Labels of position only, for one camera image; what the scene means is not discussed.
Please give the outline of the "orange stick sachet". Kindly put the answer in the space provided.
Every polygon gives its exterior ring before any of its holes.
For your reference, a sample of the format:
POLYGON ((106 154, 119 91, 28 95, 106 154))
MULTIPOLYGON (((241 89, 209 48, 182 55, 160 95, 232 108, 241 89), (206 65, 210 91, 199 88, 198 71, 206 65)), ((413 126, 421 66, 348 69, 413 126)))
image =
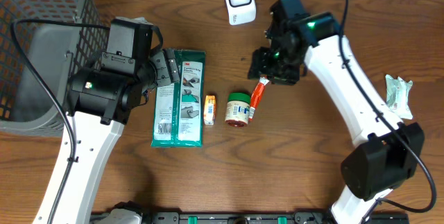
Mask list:
POLYGON ((255 110, 258 108, 259 103, 263 97, 263 93, 265 90, 265 86, 270 82, 270 80, 266 76, 262 76, 259 78, 259 82, 253 90, 251 100, 250 100, 250 111, 248 115, 248 121, 251 122, 253 120, 255 110))

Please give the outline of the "green 3M cloth package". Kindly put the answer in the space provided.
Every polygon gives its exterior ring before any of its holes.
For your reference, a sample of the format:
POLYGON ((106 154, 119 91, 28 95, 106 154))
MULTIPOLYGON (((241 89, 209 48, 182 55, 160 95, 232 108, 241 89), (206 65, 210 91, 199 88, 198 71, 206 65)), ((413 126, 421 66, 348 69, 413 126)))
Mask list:
POLYGON ((163 61, 173 82, 156 89, 151 146, 201 147, 205 52, 165 49, 163 54, 153 61, 163 61))

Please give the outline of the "small orange white box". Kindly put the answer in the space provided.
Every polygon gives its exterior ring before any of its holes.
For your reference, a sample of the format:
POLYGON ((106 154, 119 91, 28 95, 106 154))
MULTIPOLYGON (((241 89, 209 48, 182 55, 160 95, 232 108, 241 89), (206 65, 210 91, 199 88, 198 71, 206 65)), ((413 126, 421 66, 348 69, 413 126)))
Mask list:
POLYGON ((203 121, 205 125, 214 125, 216 118, 216 97, 214 95, 207 95, 205 97, 203 121))

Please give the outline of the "white teal wipes packet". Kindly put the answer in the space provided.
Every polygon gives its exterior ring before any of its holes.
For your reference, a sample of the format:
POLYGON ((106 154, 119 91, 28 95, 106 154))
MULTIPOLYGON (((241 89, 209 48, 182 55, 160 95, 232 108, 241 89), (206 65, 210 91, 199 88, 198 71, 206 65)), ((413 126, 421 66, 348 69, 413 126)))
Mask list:
POLYGON ((409 107, 409 92, 413 81, 405 81, 401 77, 394 78, 388 74, 386 80, 386 104, 389 109, 402 119, 412 120, 413 115, 409 107))

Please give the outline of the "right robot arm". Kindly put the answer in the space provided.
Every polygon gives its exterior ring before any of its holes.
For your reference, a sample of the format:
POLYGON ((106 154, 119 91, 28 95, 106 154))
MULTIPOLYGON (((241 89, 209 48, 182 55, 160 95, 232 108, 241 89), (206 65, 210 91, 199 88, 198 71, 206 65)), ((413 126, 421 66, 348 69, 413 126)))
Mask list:
POLYGON ((248 78, 295 85, 311 71, 320 80, 355 148, 341 163, 345 188, 330 208, 330 222, 365 223, 382 198, 414 175, 424 132, 390 111, 331 13, 310 15, 301 0, 278 0, 270 13, 270 45, 254 51, 248 78))

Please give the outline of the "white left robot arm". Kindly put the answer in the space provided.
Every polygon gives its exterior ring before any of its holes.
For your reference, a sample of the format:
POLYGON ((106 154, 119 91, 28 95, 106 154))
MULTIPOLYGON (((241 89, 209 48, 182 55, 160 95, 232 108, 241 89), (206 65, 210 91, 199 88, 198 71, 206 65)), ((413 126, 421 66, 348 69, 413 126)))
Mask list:
POLYGON ((171 49, 144 18, 112 20, 108 44, 67 82, 65 127, 35 223, 88 223, 107 160, 148 92, 180 79, 171 49))

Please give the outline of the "white barcode scanner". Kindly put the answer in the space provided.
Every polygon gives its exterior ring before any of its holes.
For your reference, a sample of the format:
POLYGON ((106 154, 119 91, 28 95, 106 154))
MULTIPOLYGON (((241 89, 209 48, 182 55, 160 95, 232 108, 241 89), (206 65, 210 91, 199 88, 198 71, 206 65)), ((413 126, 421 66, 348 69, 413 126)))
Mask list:
POLYGON ((255 21, 255 0, 225 0, 230 25, 236 26, 255 21))

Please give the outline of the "green lid jar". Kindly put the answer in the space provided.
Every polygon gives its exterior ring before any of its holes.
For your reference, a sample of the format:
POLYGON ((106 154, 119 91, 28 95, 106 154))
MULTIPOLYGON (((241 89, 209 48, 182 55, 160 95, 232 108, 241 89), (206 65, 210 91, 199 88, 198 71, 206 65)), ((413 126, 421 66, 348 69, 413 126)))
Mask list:
POLYGON ((232 127, 248 125, 250 112, 250 96, 241 92, 234 92, 228 96, 225 122, 232 127))

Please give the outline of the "grey plastic mesh basket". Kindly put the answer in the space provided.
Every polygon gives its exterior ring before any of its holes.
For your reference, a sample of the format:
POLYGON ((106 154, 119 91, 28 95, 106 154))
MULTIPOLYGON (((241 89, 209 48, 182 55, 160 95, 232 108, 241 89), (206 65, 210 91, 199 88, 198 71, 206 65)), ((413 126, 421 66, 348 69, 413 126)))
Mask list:
POLYGON ((12 42, 16 19, 20 46, 58 101, 68 78, 106 48, 108 33, 97 28, 93 0, 1 0, 1 131, 59 137, 62 118, 12 42))

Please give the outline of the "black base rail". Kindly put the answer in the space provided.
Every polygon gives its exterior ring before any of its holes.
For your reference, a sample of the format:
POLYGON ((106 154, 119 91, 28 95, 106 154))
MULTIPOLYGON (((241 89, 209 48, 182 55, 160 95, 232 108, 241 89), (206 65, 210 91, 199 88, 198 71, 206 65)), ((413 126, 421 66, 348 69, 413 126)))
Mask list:
POLYGON ((324 224, 333 218, 322 212, 293 214, 180 214, 158 212, 141 216, 126 209, 114 209, 107 214, 94 214, 90 223, 150 223, 150 224, 324 224))

